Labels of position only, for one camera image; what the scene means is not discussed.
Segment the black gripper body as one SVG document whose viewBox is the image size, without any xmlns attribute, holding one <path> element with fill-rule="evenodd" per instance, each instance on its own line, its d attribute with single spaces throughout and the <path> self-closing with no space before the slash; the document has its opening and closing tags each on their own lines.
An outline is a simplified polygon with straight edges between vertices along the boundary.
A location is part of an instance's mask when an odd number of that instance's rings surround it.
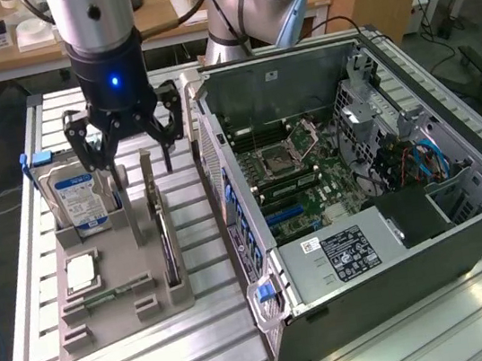
<svg viewBox="0 0 482 361">
<path fill-rule="evenodd" d="M 92 124 L 107 131 L 117 121 L 122 139 L 144 133 L 157 104 L 147 77 L 140 38 L 137 28 L 132 29 L 128 39 L 117 48 L 95 54 L 66 46 L 73 72 L 92 108 Z"/>
</svg>

